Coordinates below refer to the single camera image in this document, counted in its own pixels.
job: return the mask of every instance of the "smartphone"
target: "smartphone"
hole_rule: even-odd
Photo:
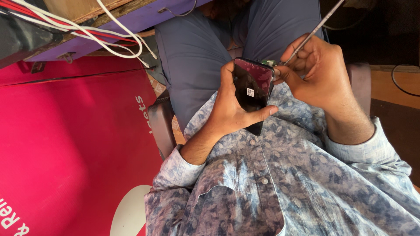
[[[242,109],[253,112],[267,106],[268,98],[273,90],[274,69],[245,58],[234,60],[235,96]],[[245,128],[252,134],[259,136],[263,128],[263,121]]]

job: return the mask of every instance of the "blue trousers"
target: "blue trousers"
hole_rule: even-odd
[[[244,58],[280,61],[287,45],[320,21],[318,0],[253,0],[231,29],[198,10],[156,25],[166,87],[181,130],[220,87],[220,68],[232,60],[226,50],[231,37],[244,46]],[[323,38],[321,31],[315,35]]]

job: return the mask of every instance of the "man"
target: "man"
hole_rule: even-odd
[[[319,21],[316,0],[255,0],[233,39],[244,58],[286,61]],[[227,31],[200,12],[156,26],[187,142],[144,197],[148,235],[420,235],[411,168],[358,105],[340,47],[317,36],[275,67],[269,106],[247,113]],[[258,137],[243,129],[262,120]]]

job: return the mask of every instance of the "blue floral shirt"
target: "blue floral shirt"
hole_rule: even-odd
[[[184,136],[206,122],[215,93]],[[216,143],[203,165],[177,146],[146,194],[147,235],[416,235],[420,195],[376,117],[359,145],[331,141],[324,113],[274,87],[279,111],[259,137],[242,129]]]

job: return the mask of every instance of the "chair armrest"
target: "chair armrest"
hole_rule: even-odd
[[[370,97],[372,82],[370,77],[370,66],[367,63],[354,63],[346,65],[350,78],[354,97],[362,107],[363,111],[370,114]]]
[[[163,91],[155,103],[149,106],[147,112],[160,156],[165,160],[176,147],[176,141],[172,131],[172,119],[175,113],[172,109],[168,90]]]

